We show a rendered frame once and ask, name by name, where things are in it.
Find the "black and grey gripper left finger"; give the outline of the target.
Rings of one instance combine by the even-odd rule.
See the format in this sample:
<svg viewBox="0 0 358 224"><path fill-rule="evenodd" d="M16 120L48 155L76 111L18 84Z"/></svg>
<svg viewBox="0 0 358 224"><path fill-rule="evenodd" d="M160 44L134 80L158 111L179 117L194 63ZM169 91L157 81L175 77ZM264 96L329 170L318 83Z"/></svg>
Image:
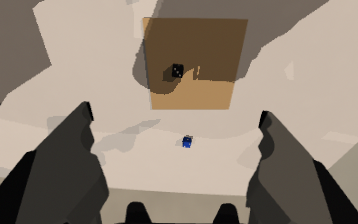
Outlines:
<svg viewBox="0 0 358 224"><path fill-rule="evenodd" d="M95 140L88 102L26 152L0 184L0 224L102 224L109 189L90 152Z"/></svg>

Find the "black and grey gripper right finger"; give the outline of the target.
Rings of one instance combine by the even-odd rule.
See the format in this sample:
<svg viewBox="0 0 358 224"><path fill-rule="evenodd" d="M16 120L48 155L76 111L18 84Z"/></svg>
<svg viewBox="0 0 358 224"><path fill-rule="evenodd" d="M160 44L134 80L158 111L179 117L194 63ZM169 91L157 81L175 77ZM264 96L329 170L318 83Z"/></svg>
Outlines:
<svg viewBox="0 0 358 224"><path fill-rule="evenodd" d="M272 112L262 111L258 128L263 161L247 188L248 224L358 224L357 209L322 162Z"/></svg>

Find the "brown flat mat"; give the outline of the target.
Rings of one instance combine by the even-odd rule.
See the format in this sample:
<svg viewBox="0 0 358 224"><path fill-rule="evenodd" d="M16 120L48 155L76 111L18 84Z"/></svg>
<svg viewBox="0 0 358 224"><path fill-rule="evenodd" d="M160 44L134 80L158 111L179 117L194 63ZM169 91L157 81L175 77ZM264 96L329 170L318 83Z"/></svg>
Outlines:
<svg viewBox="0 0 358 224"><path fill-rule="evenodd" d="M229 109L248 19L142 20L152 110Z"/></svg>

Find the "blue die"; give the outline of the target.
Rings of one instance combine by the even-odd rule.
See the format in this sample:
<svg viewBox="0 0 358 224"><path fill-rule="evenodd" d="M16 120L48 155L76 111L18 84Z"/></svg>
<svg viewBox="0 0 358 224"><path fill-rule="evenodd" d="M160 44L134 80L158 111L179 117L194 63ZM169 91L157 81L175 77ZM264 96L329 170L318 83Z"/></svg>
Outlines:
<svg viewBox="0 0 358 224"><path fill-rule="evenodd" d="M189 138L189 137L184 137L183 138L183 141L182 141L183 147L190 148L191 143L192 143L191 138Z"/></svg>

